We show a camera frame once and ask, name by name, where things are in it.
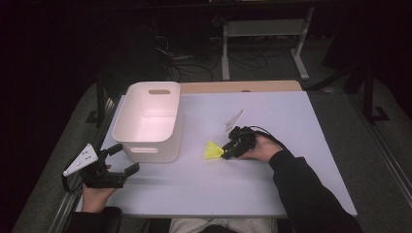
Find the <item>black jacket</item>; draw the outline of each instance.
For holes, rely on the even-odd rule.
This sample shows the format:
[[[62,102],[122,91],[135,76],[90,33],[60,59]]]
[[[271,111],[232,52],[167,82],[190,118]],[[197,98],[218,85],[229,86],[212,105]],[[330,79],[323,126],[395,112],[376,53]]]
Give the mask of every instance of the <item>black jacket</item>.
[[[324,187],[303,157],[288,151],[277,152],[269,161],[273,181],[296,233],[361,233],[355,218],[349,215],[336,197]],[[121,217],[109,213],[73,213],[67,233],[104,232],[110,220]],[[221,226],[207,227],[203,233],[232,233]]]

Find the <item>human hand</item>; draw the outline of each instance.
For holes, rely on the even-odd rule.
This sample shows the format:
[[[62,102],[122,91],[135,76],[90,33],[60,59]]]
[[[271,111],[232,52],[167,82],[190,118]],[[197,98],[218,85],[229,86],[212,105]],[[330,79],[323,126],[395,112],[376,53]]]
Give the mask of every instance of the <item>human hand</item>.
[[[91,188],[83,183],[82,212],[101,213],[117,188]]]
[[[275,153],[282,150],[279,145],[264,136],[256,135],[256,139],[255,148],[245,152],[239,158],[255,158],[263,162],[269,162]]]

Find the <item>yellow object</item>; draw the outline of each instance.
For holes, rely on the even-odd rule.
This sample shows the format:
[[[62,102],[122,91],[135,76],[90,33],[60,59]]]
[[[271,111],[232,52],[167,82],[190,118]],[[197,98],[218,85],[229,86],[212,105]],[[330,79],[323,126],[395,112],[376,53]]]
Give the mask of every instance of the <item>yellow object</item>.
[[[205,159],[221,157],[224,150],[212,141],[209,141],[205,150]]]

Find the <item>bin handle cutout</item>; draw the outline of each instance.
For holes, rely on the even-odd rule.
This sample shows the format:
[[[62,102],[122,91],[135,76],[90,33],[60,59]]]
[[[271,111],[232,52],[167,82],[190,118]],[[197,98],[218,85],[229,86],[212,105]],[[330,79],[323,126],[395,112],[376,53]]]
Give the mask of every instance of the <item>bin handle cutout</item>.
[[[158,153],[158,149],[153,148],[131,148],[130,151],[143,153]]]
[[[170,94],[170,90],[168,90],[168,89],[151,89],[151,90],[149,90],[149,94],[156,94],[156,95]]]

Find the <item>white board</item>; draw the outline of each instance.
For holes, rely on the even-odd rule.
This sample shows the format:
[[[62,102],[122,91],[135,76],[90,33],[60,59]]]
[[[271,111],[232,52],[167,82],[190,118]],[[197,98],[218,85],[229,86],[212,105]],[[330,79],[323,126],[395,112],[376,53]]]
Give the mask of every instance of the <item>white board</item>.
[[[304,91],[182,94],[179,111],[185,119],[178,159],[141,163],[140,171],[116,191],[108,206],[141,217],[286,216],[268,164],[204,159],[208,141],[220,146],[228,142],[224,123],[241,110],[245,114],[239,126],[262,127],[295,156],[304,156],[343,208],[357,214]],[[102,149],[116,144],[112,131],[113,123]],[[113,172],[132,164],[122,151],[108,157],[107,163]]]

